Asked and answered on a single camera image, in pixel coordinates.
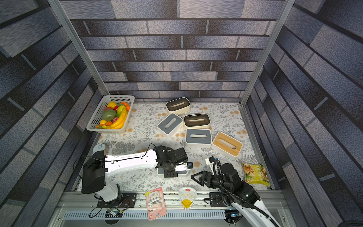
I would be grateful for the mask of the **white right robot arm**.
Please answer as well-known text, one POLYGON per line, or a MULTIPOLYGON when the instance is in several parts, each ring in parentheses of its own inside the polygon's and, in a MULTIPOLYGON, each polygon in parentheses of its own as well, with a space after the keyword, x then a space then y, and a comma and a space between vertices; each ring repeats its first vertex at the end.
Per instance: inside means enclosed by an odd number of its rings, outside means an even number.
POLYGON ((255 189, 243 181, 231 163, 221 164, 215 159, 212 171, 201 171, 191 176, 201 186, 218 189, 221 201, 238 210, 253 227, 279 227, 280 224, 266 208, 255 189))

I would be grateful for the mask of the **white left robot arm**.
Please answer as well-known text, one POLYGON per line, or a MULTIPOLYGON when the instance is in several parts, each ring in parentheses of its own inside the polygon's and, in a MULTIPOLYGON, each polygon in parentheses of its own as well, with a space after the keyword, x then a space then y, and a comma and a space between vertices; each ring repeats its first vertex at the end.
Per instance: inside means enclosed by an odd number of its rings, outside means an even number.
POLYGON ((94 146, 93 154, 82 167, 82 194, 94 194, 107 207, 123 203, 123 194, 111 177, 119 173, 139 169, 161 169, 164 178, 187 174, 193 168, 184 148, 173 149, 163 145, 154 146, 145 152, 110 156, 105 155, 105 145, 94 146))

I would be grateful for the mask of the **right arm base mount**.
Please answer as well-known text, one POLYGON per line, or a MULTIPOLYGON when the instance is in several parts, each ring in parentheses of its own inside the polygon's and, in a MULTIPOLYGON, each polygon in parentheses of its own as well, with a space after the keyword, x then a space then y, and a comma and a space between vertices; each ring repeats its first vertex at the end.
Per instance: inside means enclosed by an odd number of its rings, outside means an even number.
POLYGON ((219 192, 209 193, 209 204, 211 207, 232 207, 225 194, 219 192))

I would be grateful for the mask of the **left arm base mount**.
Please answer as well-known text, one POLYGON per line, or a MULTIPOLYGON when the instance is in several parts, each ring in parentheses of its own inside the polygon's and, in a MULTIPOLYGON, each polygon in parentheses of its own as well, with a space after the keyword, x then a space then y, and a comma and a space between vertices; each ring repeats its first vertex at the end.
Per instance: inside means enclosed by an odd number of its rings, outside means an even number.
POLYGON ((97 208, 134 208, 137 195, 137 193, 121 192, 121 195, 116 200, 110 202, 100 200, 97 203, 97 208))

